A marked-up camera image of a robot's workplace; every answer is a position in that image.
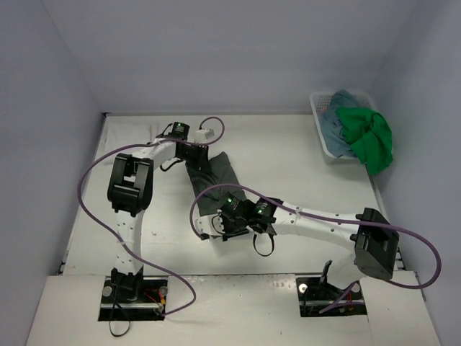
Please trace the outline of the grey t-shirt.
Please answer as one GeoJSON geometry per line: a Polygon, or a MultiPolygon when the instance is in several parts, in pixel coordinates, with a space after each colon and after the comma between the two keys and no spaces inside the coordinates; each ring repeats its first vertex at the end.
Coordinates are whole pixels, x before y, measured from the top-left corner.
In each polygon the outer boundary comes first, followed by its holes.
{"type": "MultiPolygon", "coordinates": [[[[186,163],[186,170],[189,175],[195,196],[203,190],[219,184],[239,185],[236,173],[226,152],[222,151],[208,161],[208,170],[202,171],[189,162],[186,163]]],[[[197,206],[200,216],[212,215],[223,204],[228,193],[235,195],[240,200],[246,200],[245,192],[237,187],[219,187],[206,192],[198,201],[197,206]]]]}

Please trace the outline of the green t-shirt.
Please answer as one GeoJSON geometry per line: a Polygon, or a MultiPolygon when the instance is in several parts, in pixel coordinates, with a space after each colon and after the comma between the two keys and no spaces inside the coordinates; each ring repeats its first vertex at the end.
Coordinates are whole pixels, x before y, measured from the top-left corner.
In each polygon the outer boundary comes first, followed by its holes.
{"type": "Polygon", "coordinates": [[[369,175],[376,175],[393,162],[393,134],[386,119],[367,107],[341,107],[336,111],[343,124],[344,140],[369,175]]]}

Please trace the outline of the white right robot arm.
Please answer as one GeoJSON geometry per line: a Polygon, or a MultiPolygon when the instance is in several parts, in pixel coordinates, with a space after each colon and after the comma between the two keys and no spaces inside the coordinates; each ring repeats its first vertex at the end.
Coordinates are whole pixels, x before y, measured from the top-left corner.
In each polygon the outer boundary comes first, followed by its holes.
{"type": "Polygon", "coordinates": [[[371,277],[393,279],[399,235],[375,209],[359,214],[324,213],[291,205],[274,198],[255,203],[230,194],[218,207],[223,230],[249,231],[254,237],[266,234],[304,236],[344,249],[338,259],[329,259],[318,287],[323,295],[337,296],[349,284],[371,277]]]}

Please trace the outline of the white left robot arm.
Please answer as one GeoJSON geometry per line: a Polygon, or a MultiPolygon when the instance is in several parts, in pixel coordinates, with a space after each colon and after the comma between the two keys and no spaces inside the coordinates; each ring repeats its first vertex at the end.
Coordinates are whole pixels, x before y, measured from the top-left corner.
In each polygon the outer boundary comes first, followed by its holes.
{"type": "Polygon", "coordinates": [[[200,126],[192,140],[188,133],[188,125],[175,122],[169,133],[157,136],[147,147],[115,157],[107,197],[116,214],[121,250],[116,255],[111,282],[118,285],[118,294],[127,302],[138,301],[144,293],[139,258],[143,217],[153,198],[154,172],[165,170],[162,165],[172,159],[197,164],[200,169],[208,165],[207,144],[214,131],[200,126]]]}

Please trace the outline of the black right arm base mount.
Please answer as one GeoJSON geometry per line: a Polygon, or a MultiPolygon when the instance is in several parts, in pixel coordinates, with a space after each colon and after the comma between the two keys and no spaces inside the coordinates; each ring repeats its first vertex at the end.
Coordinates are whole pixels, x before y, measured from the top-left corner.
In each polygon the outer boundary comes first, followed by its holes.
{"type": "Polygon", "coordinates": [[[365,316],[367,308],[359,283],[349,291],[328,282],[332,261],[325,263],[320,275],[297,276],[298,307],[301,318],[365,316]]]}

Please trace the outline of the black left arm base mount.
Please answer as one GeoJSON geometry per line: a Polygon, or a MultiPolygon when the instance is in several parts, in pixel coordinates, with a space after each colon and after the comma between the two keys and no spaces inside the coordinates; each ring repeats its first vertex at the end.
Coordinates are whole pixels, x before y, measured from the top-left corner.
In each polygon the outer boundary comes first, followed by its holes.
{"type": "Polygon", "coordinates": [[[167,305],[168,280],[146,277],[135,292],[104,281],[98,321],[163,321],[167,305]]]}

